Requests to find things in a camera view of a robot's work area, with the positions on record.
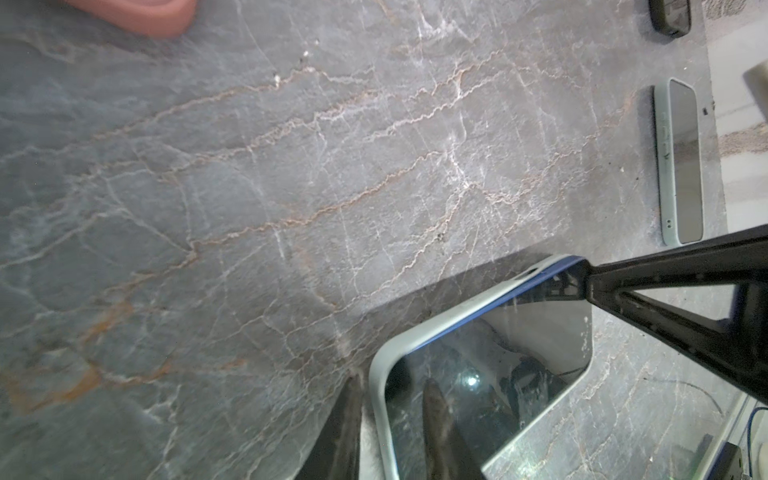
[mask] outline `smartphone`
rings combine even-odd
[[[682,37],[690,31],[690,0],[650,0],[650,21],[656,31]]]
[[[587,268],[582,257],[549,257],[382,346],[369,387],[387,480],[426,478],[427,380],[485,467],[583,377],[592,357]]]
[[[690,85],[668,78],[654,87],[661,236],[670,247],[704,235],[699,108]]]

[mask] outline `phone screen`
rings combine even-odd
[[[693,89],[675,80],[670,81],[670,103],[677,236],[681,243],[689,243],[701,240],[704,234],[699,112]]]
[[[688,32],[690,29],[689,0],[665,0],[664,13],[667,16],[667,24],[678,31]]]
[[[586,268],[581,261],[556,271],[395,364],[384,396],[402,480],[426,478],[427,379],[437,382],[473,459],[483,465],[581,377],[592,356]]]

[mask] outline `black phone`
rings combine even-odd
[[[650,20],[656,31],[682,37],[690,31],[690,0],[650,0]]]

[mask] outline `terracotta tray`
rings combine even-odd
[[[192,23],[197,0],[65,0],[128,31],[176,37]]]

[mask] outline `gray marble surface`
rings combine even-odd
[[[3,478],[290,477],[394,334],[546,253],[661,249],[650,87],[711,102],[695,1],[675,41],[646,0],[200,0],[152,41],[2,0],[0,63]],[[593,317],[489,478],[666,478],[715,433],[735,389]]]

